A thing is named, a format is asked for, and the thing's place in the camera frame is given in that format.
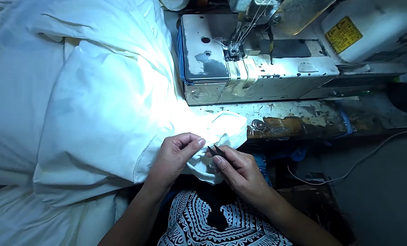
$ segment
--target patterned clothing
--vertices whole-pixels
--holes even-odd
[[[200,194],[196,189],[185,189],[173,199],[168,228],[158,245],[292,245],[265,216],[241,198],[235,196],[233,203],[218,206],[218,202],[203,201]],[[209,214],[218,212],[216,210],[220,210],[217,217],[222,217],[220,219],[225,219],[227,223],[209,220]],[[217,228],[216,224],[220,222],[223,225]]]

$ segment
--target electric cord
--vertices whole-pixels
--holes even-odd
[[[345,175],[343,175],[343,176],[341,176],[341,177],[339,177],[339,178],[335,178],[335,179],[331,179],[331,180],[328,180],[328,181],[325,181],[325,182],[321,182],[321,183],[315,184],[315,183],[307,182],[307,181],[302,180],[302,179],[298,178],[297,176],[295,176],[295,175],[290,171],[290,168],[289,168],[288,164],[287,164],[287,169],[288,169],[288,171],[290,172],[290,174],[291,174],[293,177],[295,177],[297,180],[300,180],[300,181],[302,181],[302,182],[304,182],[304,183],[307,183],[307,184],[310,184],[310,185],[323,185],[323,184],[326,184],[326,183],[329,183],[329,182],[333,182],[333,181],[336,181],[336,180],[339,180],[339,179],[344,179],[344,178],[346,178],[346,177],[351,173],[352,170],[354,170],[354,168],[355,168],[358,164],[360,164],[362,161],[366,160],[366,159],[369,158],[371,155],[373,155],[375,152],[377,152],[387,141],[389,141],[389,140],[392,139],[393,137],[396,137],[396,136],[401,135],[401,134],[404,134],[404,133],[407,133],[407,131],[402,131],[402,132],[400,132],[400,133],[396,133],[396,134],[394,134],[394,135],[392,135],[392,136],[386,138],[386,140],[384,140],[383,142],[381,142],[380,145],[378,145],[374,150],[372,150],[371,152],[369,152],[369,153],[368,153],[367,155],[365,155],[363,158],[361,158],[360,160],[358,160],[354,165],[352,165],[352,167],[349,169],[349,171],[348,171]]]

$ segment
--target hand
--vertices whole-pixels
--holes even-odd
[[[231,165],[218,155],[213,157],[223,179],[241,198],[266,214],[266,210],[272,207],[274,194],[258,169],[254,157],[227,145],[219,148],[232,163]],[[211,154],[207,152],[206,156],[211,157]]]
[[[167,191],[190,159],[205,144],[205,139],[182,133],[166,137],[147,176],[145,186],[152,190]]]

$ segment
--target black and white patterned shirt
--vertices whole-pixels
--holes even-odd
[[[268,219],[225,184],[178,191],[160,210],[149,245],[291,246]],[[165,227],[168,211],[168,224]]]

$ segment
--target black scissors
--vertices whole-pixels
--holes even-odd
[[[217,147],[216,145],[214,145],[214,148],[216,148],[216,151],[214,151],[212,148],[210,148],[210,147],[208,146],[208,151],[211,153],[212,156],[215,156],[215,155],[221,156],[221,157],[225,158],[225,160],[227,160],[227,161],[229,162],[228,158],[226,158],[225,152],[223,152],[223,151],[222,151],[219,147]]]

